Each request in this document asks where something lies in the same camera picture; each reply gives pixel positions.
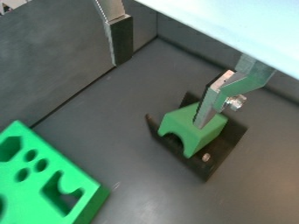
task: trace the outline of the dark grey panel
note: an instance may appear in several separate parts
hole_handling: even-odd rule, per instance
[[[135,50],[157,37],[157,12],[135,0],[123,0],[126,13],[135,20]]]
[[[162,13],[158,13],[158,35],[224,67],[234,68],[238,64],[240,51]]]
[[[155,12],[126,1],[135,49],[157,35]],[[111,68],[109,40],[91,0],[35,0],[0,18],[0,129],[37,123]]]
[[[161,13],[158,13],[158,35],[218,65],[236,68],[241,57],[240,51]],[[278,94],[299,102],[299,80],[278,72],[268,86]]]
[[[222,69],[157,40],[35,128],[113,190],[98,224],[297,224],[298,106],[261,89],[240,113],[249,126],[205,184],[151,138],[185,92],[201,93]]]

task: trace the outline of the screw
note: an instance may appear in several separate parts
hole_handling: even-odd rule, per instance
[[[210,159],[212,159],[212,154],[210,154],[210,153],[206,153],[206,154],[202,156],[202,161],[204,161],[205,163],[208,163],[208,162],[210,161]]]
[[[241,94],[228,99],[228,105],[230,105],[230,108],[234,111],[238,111],[242,108],[246,100],[248,100],[248,97],[244,94]]]

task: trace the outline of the metal clamp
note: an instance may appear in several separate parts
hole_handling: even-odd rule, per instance
[[[277,72],[272,66],[248,55],[242,55],[237,69],[238,72],[229,70],[206,88],[194,117],[194,125],[200,129],[228,106],[238,111],[248,100],[244,94],[262,88]]]

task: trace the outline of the black mounting plate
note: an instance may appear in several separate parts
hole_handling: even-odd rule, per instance
[[[197,97],[193,93],[187,92],[182,100],[181,108],[200,101],[201,98]],[[150,115],[146,115],[147,125],[154,138],[166,146],[169,151],[205,181],[210,179],[212,174],[218,170],[221,163],[232,153],[249,129],[240,122],[234,121],[234,119],[226,114],[225,116],[229,118],[229,123],[220,136],[191,158],[187,158],[183,155],[183,143],[181,138],[175,134],[159,136],[159,124]],[[210,155],[209,161],[204,159],[205,155]]]

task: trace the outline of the green foam holder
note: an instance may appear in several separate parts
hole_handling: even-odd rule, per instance
[[[163,117],[158,134],[163,137],[166,134],[175,134],[183,143],[183,155],[190,158],[221,134],[229,118],[217,114],[206,126],[200,129],[193,124],[193,118],[197,114],[200,103],[179,108],[167,113]]]
[[[91,223],[109,189],[19,121],[0,134],[0,223]]]

